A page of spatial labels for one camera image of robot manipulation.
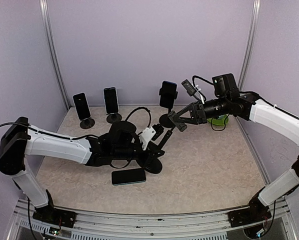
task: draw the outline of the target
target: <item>phone screen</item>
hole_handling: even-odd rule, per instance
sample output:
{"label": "phone screen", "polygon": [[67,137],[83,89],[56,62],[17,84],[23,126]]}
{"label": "phone screen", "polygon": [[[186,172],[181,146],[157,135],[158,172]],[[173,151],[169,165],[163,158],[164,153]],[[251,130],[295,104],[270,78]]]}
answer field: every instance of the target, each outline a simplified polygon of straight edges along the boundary
{"label": "phone screen", "polygon": [[163,108],[172,109],[175,100],[177,84],[174,82],[163,81],[161,85],[161,95],[159,105]]}
{"label": "phone screen", "polygon": [[104,100],[107,114],[119,112],[118,96],[115,87],[104,88]]}
{"label": "phone screen", "polygon": [[76,107],[79,120],[88,119],[91,117],[88,101],[86,100],[85,93],[79,93],[73,96],[74,104]]}
{"label": "phone screen", "polygon": [[146,181],[143,168],[113,171],[111,173],[111,183],[113,185],[124,185],[142,183]]}

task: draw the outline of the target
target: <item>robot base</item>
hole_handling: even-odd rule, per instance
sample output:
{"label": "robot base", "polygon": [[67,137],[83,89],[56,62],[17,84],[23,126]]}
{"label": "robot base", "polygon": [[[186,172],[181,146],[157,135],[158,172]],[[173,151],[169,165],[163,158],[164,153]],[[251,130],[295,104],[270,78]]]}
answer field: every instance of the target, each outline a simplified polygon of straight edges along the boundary
{"label": "robot base", "polygon": [[44,223],[73,228],[76,219],[76,213],[54,208],[53,200],[49,191],[47,191],[48,205],[40,208],[35,208],[33,219]]}
{"label": "robot base", "polygon": [[230,226],[232,228],[258,223],[258,222],[264,221],[265,217],[268,219],[270,219],[272,217],[270,208],[268,206],[264,206],[258,198],[259,193],[263,189],[264,188],[262,188],[249,201],[249,203],[248,203],[249,208],[230,211],[228,213]]}

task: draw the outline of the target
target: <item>speckled surface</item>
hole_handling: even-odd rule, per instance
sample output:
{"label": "speckled surface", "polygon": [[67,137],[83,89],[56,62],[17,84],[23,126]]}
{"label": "speckled surface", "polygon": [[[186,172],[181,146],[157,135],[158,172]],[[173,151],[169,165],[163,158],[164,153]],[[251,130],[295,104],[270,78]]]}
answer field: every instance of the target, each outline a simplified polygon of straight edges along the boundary
{"label": "speckled surface", "polygon": [[[123,119],[134,106],[120,107]],[[166,113],[159,106],[148,106],[152,125]],[[96,124],[79,127],[75,108],[65,117],[59,133],[71,136],[101,135],[110,129],[104,107],[91,107]],[[143,130],[149,121],[140,110],[129,119]],[[252,154],[233,117],[224,131],[213,131],[209,124],[188,125],[173,131],[160,157],[160,174],[146,173],[146,182],[112,185],[115,169],[110,166],[87,167],[70,160],[45,157],[38,180],[49,190],[57,206],[118,214],[182,214],[220,210],[245,205],[264,186]],[[126,162],[113,162],[122,166]],[[126,169],[137,167],[132,161]]]}

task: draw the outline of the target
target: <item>phone stand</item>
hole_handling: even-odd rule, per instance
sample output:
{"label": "phone stand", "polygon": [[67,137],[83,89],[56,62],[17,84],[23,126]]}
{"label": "phone stand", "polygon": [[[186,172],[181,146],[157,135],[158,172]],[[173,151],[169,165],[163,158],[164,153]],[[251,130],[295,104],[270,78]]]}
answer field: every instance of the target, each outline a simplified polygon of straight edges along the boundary
{"label": "phone stand", "polygon": [[163,127],[170,129],[174,126],[174,123],[172,123],[172,121],[169,119],[168,113],[165,113],[162,116],[160,116],[159,123]]}
{"label": "phone stand", "polygon": [[172,111],[172,108],[174,106],[174,100],[176,100],[178,97],[178,92],[176,91],[175,94],[170,94],[170,93],[166,92],[166,90],[162,87],[159,90],[159,95],[160,95],[161,99],[162,99],[162,97],[169,99],[169,101],[168,101],[169,104],[166,104],[166,102],[165,102],[165,104],[163,106],[165,108],[165,106],[167,107],[167,105],[168,105],[168,113],[160,116],[159,123],[164,128],[170,129],[174,126],[174,123],[172,123],[172,121],[169,119],[168,114]]}
{"label": "phone stand", "polygon": [[95,125],[95,120],[93,118],[87,118],[80,121],[79,126],[81,129],[90,129]]}
{"label": "phone stand", "polygon": [[119,113],[110,114],[106,118],[106,121],[109,124],[117,123],[117,122],[120,122],[121,120],[122,120],[122,115],[120,115]]}

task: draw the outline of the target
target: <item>lavender wall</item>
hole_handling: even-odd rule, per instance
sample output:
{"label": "lavender wall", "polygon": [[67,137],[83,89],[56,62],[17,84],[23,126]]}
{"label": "lavender wall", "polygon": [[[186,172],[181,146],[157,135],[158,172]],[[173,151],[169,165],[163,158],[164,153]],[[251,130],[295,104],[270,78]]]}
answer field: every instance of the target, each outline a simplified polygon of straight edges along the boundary
{"label": "lavender wall", "polygon": [[[26,116],[31,124],[55,131],[66,114],[60,96],[39,1],[0,0],[0,124]],[[0,129],[0,138],[6,130]],[[41,158],[30,161],[37,171]],[[0,173],[0,239],[20,194]]]}
{"label": "lavender wall", "polygon": [[85,92],[90,105],[104,105],[103,88],[115,86],[120,104],[158,104],[167,80],[185,104],[193,98],[180,83],[192,75],[239,78],[253,1],[58,0],[48,8],[70,98]]}
{"label": "lavender wall", "polygon": [[[244,90],[299,116],[299,1],[262,1]],[[294,143],[266,127],[242,123],[271,180],[296,160]],[[299,188],[287,202],[299,233]]]}

